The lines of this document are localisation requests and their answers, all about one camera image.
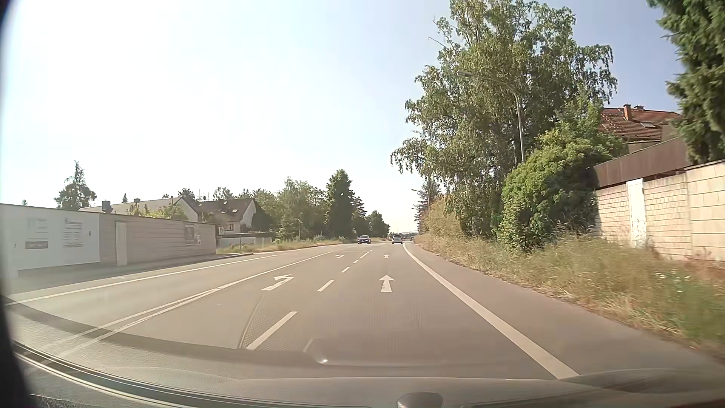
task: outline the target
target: gable roof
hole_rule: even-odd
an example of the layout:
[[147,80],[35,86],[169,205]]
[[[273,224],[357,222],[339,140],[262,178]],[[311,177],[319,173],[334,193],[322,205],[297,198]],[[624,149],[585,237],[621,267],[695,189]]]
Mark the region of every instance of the gable roof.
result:
[[648,110],[643,106],[605,107],[602,109],[601,131],[614,134],[625,142],[662,139],[662,125],[680,116],[669,110]]
[[230,221],[239,221],[254,198],[231,198],[230,200],[196,201],[191,207],[199,214],[226,214]]

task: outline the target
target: shrub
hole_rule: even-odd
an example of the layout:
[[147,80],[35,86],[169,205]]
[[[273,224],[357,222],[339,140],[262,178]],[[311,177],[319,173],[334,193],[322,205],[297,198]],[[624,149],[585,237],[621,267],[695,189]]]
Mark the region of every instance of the shrub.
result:
[[495,232],[509,248],[531,250],[552,241],[559,228],[587,229],[596,202],[588,168],[622,151],[621,140],[598,130],[601,105],[578,101],[540,138],[535,150],[507,177]]

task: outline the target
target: sky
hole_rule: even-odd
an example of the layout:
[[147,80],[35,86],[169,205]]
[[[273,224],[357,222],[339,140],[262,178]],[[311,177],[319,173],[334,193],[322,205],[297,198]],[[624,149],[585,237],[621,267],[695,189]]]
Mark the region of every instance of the sky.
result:
[[[570,7],[580,45],[613,47],[610,106],[677,110],[682,71],[645,0]],[[54,1],[11,5],[2,33],[0,202],[55,207],[86,171],[102,200],[183,187],[324,188],[344,168],[393,232],[417,228],[417,174],[390,153],[414,128],[406,99],[436,63],[447,0]]]

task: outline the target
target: turn arrow marking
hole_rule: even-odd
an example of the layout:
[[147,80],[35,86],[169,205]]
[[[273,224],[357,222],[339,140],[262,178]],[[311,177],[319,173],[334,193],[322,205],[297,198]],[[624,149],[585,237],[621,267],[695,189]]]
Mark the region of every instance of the turn arrow marking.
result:
[[380,289],[382,293],[392,293],[392,288],[390,287],[390,281],[395,280],[388,275],[385,275],[384,277],[380,278],[381,281],[383,281],[383,288]]
[[279,282],[275,283],[274,285],[264,287],[263,289],[260,289],[260,290],[274,290],[277,287],[280,287],[293,279],[294,279],[294,277],[291,277],[289,275],[282,275],[282,276],[274,277],[274,280],[278,280]]

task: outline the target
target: chimney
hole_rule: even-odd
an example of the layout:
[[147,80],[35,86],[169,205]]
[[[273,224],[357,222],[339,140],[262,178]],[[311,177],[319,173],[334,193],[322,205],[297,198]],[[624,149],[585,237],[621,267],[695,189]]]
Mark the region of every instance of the chimney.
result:
[[624,120],[625,121],[632,120],[632,105],[629,103],[624,105]]
[[108,214],[111,211],[113,211],[113,208],[111,208],[111,202],[108,201],[108,200],[103,200],[101,202],[101,211],[103,211],[106,214]]

